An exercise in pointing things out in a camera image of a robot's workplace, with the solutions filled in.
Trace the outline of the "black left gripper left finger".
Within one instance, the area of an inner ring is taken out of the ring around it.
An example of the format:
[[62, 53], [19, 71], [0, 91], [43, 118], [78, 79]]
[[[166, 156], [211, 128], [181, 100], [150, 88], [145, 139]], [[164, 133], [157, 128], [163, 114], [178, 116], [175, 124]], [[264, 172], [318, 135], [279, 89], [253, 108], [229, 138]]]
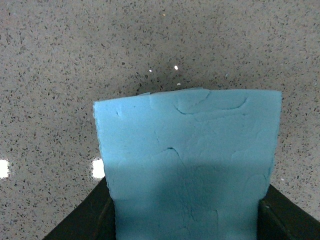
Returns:
[[103, 178], [45, 240], [115, 240], [115, 205]]

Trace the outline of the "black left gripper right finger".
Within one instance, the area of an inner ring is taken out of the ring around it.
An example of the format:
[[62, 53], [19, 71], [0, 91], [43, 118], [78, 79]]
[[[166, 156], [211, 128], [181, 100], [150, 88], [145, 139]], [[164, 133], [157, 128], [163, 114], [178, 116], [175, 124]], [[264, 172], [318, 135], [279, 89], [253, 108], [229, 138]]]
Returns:
[[270, 185], [259, 201], [258, 240], [318, 240], [320, 222]]

